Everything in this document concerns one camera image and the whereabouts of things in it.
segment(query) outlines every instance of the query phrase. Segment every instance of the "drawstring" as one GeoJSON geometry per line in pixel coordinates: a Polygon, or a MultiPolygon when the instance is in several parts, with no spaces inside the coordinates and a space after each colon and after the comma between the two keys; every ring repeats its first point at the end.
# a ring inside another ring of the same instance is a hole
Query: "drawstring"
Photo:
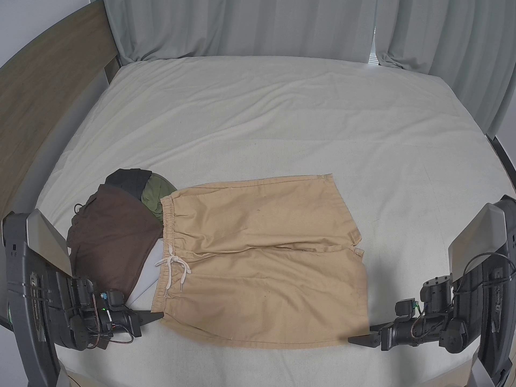
{"type": "Polygon", "coordinates": [[[184,262],[181,258],[179,258],[177,255],[174,255],[172,253],[172,244],[168,244],[168,253],[170,256],[167,256],[166,258],[163,258],[161,261],[156,262],[155,266],[158,267],[164,263],[168,266],[168,283],[167,283],[167,289],[170,288],[172,285],[172,264],[174,262],[177,262],[178,264],[181,264],[183,266],[183,275],[181,276],[181,291],[183,290],[183,284],[186,280],[186,274],[191,274],[192,271],[188,264],[184,262]]]}

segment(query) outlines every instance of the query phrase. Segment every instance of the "green garment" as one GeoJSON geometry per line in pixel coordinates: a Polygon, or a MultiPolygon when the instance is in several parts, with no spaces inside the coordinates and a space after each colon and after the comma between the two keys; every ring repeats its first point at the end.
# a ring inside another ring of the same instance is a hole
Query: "green garment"
{"type": "Polygon", "coordinates": [[[161,198],[169,196],[175,191],[177,191],[177,189],[174,188],[170,182],[153,172],[141,193],[141,202],[163,223],[161,198]]]}

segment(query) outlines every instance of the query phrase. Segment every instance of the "bed frame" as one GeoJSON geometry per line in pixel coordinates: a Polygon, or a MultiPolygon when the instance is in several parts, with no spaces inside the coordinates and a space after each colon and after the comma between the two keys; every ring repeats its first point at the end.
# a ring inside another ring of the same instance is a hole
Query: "bed frame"
{"type": "MultiPolygon", "coordinates": [[[[29,212],[81,121],[120,68],[104,2],[37,36],[0,68],[0,219],[29,212]]],[[[0,318],[5,317],[0,243],[0,318]]]]}

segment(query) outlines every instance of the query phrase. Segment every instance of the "tan shorts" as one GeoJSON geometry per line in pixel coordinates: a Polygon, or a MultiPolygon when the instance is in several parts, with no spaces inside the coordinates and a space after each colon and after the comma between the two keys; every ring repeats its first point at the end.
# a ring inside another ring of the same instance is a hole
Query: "tan shorts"
{"type": "Polygon", "coordinates": [[[332,346],[368,332],[361,236],[332,175],[200,185],[162,204],[152,311],[166,326],[255,348],[332,346]]]}

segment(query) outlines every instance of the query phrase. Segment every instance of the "gray curtain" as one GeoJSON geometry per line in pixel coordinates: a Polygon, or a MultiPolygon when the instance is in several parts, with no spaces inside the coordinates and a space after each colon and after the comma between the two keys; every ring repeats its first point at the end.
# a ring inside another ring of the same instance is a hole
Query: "gray curtain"
{"type": "Polygon", "coordinates": [[[376,0],[104,0],[125,65],[213,55],[367,62],[376,0]]]}
{"type": "Polygon", "coordinates": [[[493,137],[513,94],[516,0],[378,0],[383,66],[440,76],[493,137]]]}

